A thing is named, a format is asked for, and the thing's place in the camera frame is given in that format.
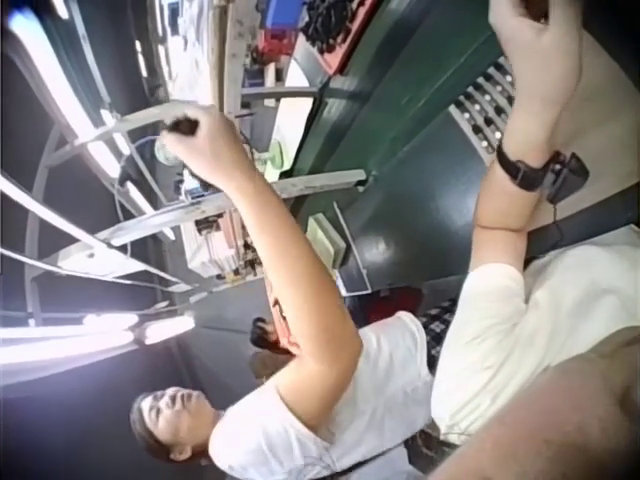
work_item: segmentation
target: factory workstation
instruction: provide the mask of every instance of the factory workstation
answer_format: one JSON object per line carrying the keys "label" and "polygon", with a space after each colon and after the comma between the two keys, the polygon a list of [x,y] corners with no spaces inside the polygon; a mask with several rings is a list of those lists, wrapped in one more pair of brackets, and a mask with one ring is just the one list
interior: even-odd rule
{"label": "factory workstation", "polygon": [[640,478],[634,2],[3,6],[3,480]]}

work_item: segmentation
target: wristwatch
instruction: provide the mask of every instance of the wristwatch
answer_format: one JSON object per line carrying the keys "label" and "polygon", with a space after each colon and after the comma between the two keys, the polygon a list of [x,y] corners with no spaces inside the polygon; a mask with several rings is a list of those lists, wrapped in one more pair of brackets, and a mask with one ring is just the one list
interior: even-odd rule
{"label": "wristwatch", "polygon": [[549,161],[542,167],[534,168],[522,160],[510,159],[505,153],[504,148],[502,148],[502,142],[500,142],[496,150],[496,157],[502,170],[504,170],[517,187],[526,192],[537,192],[542,188],[542,184],[551,166],[555,162],[558,153],[559,152],[554,152]]}

